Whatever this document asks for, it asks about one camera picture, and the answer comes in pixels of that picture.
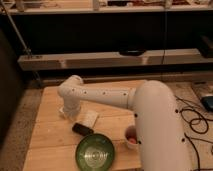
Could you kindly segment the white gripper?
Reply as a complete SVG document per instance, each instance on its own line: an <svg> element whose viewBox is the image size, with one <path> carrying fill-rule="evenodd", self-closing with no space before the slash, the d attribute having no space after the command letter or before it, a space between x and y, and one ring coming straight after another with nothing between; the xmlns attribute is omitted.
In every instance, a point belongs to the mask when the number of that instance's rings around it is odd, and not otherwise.
<svg viewBox="0 0 213 171"><path fill-rule="evenodd" d="M59 109L59 114L64 119L75 120L80 112L80 105L63 105Z"/></svg>

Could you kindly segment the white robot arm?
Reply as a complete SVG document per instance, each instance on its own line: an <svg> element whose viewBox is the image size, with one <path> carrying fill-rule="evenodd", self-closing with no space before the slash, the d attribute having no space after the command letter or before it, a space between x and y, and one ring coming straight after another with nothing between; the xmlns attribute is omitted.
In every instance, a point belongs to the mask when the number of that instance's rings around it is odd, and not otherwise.
<svg viewBox="0 0 213 171"><path fill-rule="evenodd" d="M132 111L144 171L191 171L176 98L166 84L149 80L136 88L88 87L73 75L60 84L58 94L69 118L78 115L82 100Z"/></svg>

